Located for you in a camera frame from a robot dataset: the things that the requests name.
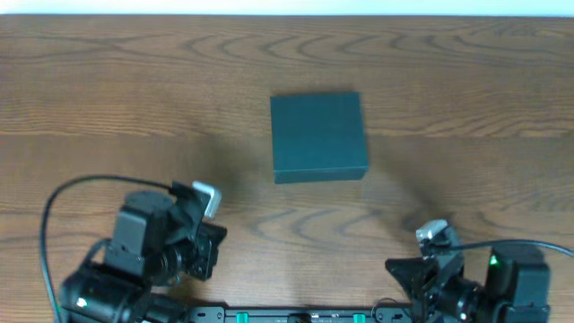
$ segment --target metal bracket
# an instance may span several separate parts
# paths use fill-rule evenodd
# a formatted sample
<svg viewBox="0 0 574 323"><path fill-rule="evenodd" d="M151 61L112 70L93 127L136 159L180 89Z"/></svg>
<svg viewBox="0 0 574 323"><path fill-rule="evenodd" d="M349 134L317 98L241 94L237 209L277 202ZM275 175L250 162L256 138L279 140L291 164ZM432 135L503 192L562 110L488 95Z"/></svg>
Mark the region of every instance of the metal bracket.
<svg viewBox="0 0 574 323"><path fill-rule="evenodd" d="M425 239L432 240L439 232L448 227L446 220L433 220L425 223L416 231L416 239L421 242Z"/></svg>
<svg viewBox="0 0 574 323"><path fill-rule="evenodd" d="M219 203L222 201L222 192L211 185L202 183L197 180L193 182L192 188L202 193L203 195L209 196L207 205L205 206L204 216L213 219L217 209L219 208Z"/></svg>
<svg viewBox="0 0 574 323"><path fill-rule="evenodd" d="M222 307L196 307L189 311L189 323L223 323L225 310Z"/></svg>

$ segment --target teal box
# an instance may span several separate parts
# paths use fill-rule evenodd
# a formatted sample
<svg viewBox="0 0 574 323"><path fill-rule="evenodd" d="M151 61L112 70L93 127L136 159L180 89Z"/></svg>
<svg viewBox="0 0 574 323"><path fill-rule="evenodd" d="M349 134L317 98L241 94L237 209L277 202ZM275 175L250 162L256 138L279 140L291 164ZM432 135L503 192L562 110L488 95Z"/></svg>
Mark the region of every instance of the teal box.
<svg viewBox="0 0 574 323"><path fill-rule="evenodd" d="M358 92L271 98L277 184L362 179L369 169Z"/></svg>

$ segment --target wooden table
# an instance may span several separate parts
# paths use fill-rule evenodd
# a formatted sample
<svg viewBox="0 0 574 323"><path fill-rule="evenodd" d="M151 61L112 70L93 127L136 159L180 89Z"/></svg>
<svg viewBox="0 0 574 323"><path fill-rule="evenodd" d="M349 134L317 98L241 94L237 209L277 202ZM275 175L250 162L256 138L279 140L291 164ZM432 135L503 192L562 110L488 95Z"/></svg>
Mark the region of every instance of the wooden table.
<svg viewBox="0 0 574 323"><path fill-rule="evenodd" d="M49 322L39 214L72 177L200 179L224 194L213 278L181 300L231 306L404 300L387 258L447 218L465 242L574 245L574 21L195 16L0 17L0 320ZM269 96L361 92L362 181L274 185ZM126 192L66 193L56 285L112 233ZM488 249L466 253L483 281ZM571 259L548 252L553 322L574 320Z"/></svg>

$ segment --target green led light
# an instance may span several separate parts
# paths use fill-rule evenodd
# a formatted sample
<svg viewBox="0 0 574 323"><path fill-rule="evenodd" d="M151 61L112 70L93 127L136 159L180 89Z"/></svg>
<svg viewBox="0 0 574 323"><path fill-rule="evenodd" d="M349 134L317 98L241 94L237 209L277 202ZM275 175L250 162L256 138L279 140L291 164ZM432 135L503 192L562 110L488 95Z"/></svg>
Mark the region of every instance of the green led light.
<svg viewBox="0 0 574 323"><path fill-rule="evenodd" d="M491 266L496 266L499 264L499 260L496 258L496 256L492 255L491 256Z"/></svg>
<svg viewBox="0 0 574 323"><path fill-rule="evenodd" d="M75 304L81 308L88 306L88 302L85 299L83 299L82 297L80 297Z"/></svg>

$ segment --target black cable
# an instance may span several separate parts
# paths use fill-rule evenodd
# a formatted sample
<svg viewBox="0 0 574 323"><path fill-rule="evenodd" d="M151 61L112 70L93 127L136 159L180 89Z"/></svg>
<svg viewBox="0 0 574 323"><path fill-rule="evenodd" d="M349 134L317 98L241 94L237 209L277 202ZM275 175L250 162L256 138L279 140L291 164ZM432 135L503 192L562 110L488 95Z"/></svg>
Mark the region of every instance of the black cable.
<svg viewBox="0 0 574 323"><path fill-rule="evenodd" d="M384 297L384 298L378 300L378 301L375 303L375 305L373 305L373 307L370 309L370 316L371 316L372 318L374 318L376 321L378 321L378 320L377 320L377 318L375 318L375 308L376 308L377 305L379 305L379 304L380 304L380 305L384 304L385 301L392 301L392 302L394 302L395 304L400 304L397 300L395 300L395 299L393 299L393 298L390 298L390 297ZM409 315L409 313L408 313L404 308L401 308L401 310L403 310L403 313L406 315L407 318L411 319L411 315Z"/></svg>
<svg viewBox="0 0 574 323"><path fill-rule="evenodd" d="M96 256L98 251L100 251L100 249L102 249L103 247L109 246L110 242L111 242L110 238L105 238L94 243L93 246L91 246L90 251L88 251L88 253L86 254L86 257L83 258L82 266L88 266L91 262L91 259L94 256Z"/></svg>
<svg viewBox="0 0 574 323"><path fill-rule="evenodd" d="M141 184L152 186L156 188L163 188L166 190L171 190L171 187L165 184L161 184L158 182L144 180L144 179L134 179L125 176L117 176L117 175L89 175L83 176L76 179L71 179L66 183L57 187L54 192L50 195L50 198L46 202L46 206L44 207L44 212L42 214L42 224L40 225L39 229L39 262L42 269L42 275L44 276L44 284L46 285L46 291L48 292L48 298L50 300L50 305L52 306L52 311L54 312L54 320L56 323L61 323L62 319L60 317L60 309L57 306L56 295L54 294L54 287L52 285L52 278L50 277L50 272L48 269L48 253L46 250L46 230L48 227L48 217L50 214L50 208L56 201L56 198L60 193L65 191L66 189L83 182L92 181L92 180L116 180L122 181L132 184Z"/></svg>
<svg viewBox="0 0 574 323"><path fill-rule="evenodd" d="M432 247L434 251L437 252L449 252L449 251L459 251L459 250L469 250L469 249L477 249L477 248L484 248L484 247L495 247L504 244L527 244L533 245L537 247L543 247L552 249L563 254L566 254L570 257L574 257L574 251L572 249L568 249L566 247L553 244L550 242L544 242L539 240L527 240L527 239L507 239L507 240L492 240L492 241L484 241L478 243L470 243L465 244L462 246L454 246L454 247Z"/></svg>

